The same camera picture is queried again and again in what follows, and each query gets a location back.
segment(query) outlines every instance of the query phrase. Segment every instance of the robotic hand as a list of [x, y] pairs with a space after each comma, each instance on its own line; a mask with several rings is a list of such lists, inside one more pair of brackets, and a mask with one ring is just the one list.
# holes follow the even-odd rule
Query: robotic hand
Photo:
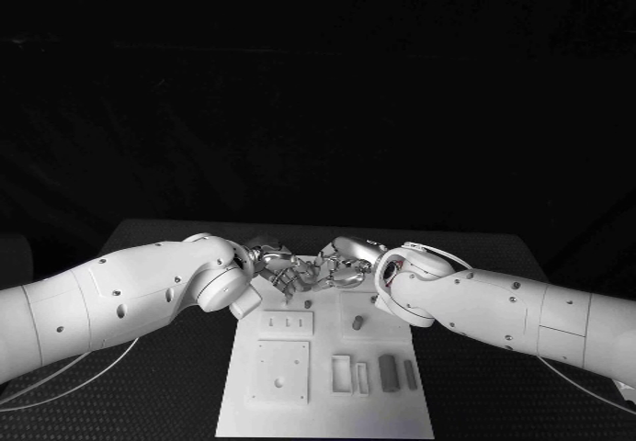
[[[450, 257], [465, 271], [456, 271]], [[636, 386], [636, 302], [473, 269], [417, 243], [387, 250], [338, 237], [317, 255], [330, 275], [313, 289], [353, 288], [369, 275], [375, 306], [411, 325], [443, 326], [489, 345], [558, 360]]]
[[[124, 249], [0, 291], [0, 384], [69, 356], [134, 340], [188, 306], [205, 312], [229, 307], [242, 319], [261, 302], [253, 278], [274, 275], [278, 282], [300, 265], [280, 244], [258, 241], [242, 246], [201, 233], [182, 242]], [[289, 283], [274, 285], [293, 294]]]

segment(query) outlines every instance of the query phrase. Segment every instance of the table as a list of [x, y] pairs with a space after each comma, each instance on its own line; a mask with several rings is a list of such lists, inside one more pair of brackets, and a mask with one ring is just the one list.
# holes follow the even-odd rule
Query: table
[[[183, 240], [198, 232], [238, 243], [265, 233], [297, 254], [316, 254], [339, 235], [368, 238], [390, 247], [413, 241], [454, 253], [477, 268], [547, 280], [528, 246], [511, 234], [126, 220], [100, 255], [147, 243]], [[0, 413], [0, 439], [212, 438], [235, 329], [228, 310], [205, 314], [196, 308], [186, 309], [170, 326], [141, 337], [123, 362], [82, 390], [41, 407]], [[436, 439], [636, 439], [636, 417], [583, 393], [534, 356], [462, 337], [439, 324], [413, 328], [413, 335]], [[71, 375], [55, 379], [20, 403], [39, 401], [78, 385], [126, 346], [91, 354]], [[13, 380], [6, 393], [61, 365]], [[591, 391], [620, 401], [609, 379], [555, 365]]]

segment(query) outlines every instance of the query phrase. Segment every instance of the black background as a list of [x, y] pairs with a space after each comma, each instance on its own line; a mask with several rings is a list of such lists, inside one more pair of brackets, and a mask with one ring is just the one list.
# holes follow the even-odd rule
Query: black background
[[36, 277], [127, 218], [509, 232], [632, 295], [633, 3], [25, 5], [0, 231]]

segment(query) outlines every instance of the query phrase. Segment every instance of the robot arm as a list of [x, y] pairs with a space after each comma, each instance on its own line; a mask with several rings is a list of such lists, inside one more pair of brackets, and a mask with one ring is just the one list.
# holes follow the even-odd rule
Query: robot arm
[[378, 308], [414, 326], [437, 320], [489, 345], [636, 386], [635, 301], [479, 269], [456, 272], [415, 243], [377, 252]]
[[[69, 356], [134, 340], [188, 306], [198, 304], [205, 312], [229, 306], [244, 318], [261, 301], [254, 267], [287, 257], [278, 254], [202, 233], [121, 250], [0, 291], [0, 384]], [[293, 265], [293, 258], [283, 260], [283, 266]]]

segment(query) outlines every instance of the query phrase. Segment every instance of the screw hole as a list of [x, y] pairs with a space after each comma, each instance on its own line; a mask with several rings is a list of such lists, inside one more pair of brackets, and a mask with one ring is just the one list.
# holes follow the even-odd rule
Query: screw hole
[[126, 317], [126, 313], [127, 313], [127, 307], [126, 307], [126, 305], [124, 304], [121, 304], [118, 307], [117, 307], [117, 316], [123, 319], [123, 317]]

